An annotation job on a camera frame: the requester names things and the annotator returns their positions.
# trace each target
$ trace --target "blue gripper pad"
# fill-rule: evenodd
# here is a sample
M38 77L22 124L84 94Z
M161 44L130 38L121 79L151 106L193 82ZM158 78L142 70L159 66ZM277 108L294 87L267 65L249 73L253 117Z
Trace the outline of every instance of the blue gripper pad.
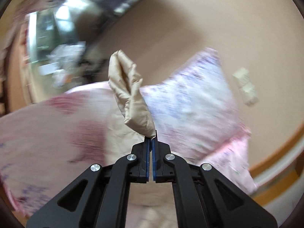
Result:
M155 138L151 140L153 181L156 181Z
M146 143L146 180L149 181L150 175L150 144L151 139L149 138Z

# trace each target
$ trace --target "metal screw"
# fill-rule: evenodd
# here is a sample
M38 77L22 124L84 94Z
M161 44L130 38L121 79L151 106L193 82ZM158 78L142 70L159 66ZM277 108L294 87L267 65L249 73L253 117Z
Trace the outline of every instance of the metal screw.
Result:
M205 163L202 165L202 168L203 168L203 170L211 170L212 166L211 166L211 164Z
M127 159L130 160L130 161L136 160L136 155L135 154L129 154L127 156Z
M100 170L100 165L99 164L91 165L91 171L98 171L98 170Z
M166 157L167 160L174 160L175 159L174 154L167 154L165 157Z

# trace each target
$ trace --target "beige wall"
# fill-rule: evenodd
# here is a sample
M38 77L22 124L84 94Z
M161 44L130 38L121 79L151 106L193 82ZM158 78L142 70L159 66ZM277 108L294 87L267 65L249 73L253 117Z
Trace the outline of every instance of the beige wall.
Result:
M223 70L251 128L250 165L272 154L304 119L304 21L292 0L144 0L92 51L122 49L145 84L164 80L204 47ZM232 79L249 69L260 102L247 107Z

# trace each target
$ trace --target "beige fabric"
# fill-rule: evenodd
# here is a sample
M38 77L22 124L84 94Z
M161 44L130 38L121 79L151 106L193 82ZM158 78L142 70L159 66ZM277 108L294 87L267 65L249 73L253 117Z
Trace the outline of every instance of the beige fabric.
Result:
M139 91L143 79L136 64L123 51L116 51L110 57L108 77L124 123L141 135L155 137L153 118Z

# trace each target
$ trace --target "white object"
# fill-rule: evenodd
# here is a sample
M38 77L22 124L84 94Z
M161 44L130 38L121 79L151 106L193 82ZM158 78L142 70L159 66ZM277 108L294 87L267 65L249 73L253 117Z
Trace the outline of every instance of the white object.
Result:
M50 64L46 64L46 65L42 65L42 66L38 67L39 74L41 74L41 75L53 74L53 73L55 73L55 71L57 69L59 69L57 63L50 63Z
M254 85L251 82L243 86L240 89L240 92L242 95L243 102L248 106L255 104L259 100Z
M58 69L53 74L54 79L54 87L60 88L65 84L65 80L67 79L67 72L64 69Z
M249 70L240 68L233 74L234 80L239 88L242 88L250 82Z

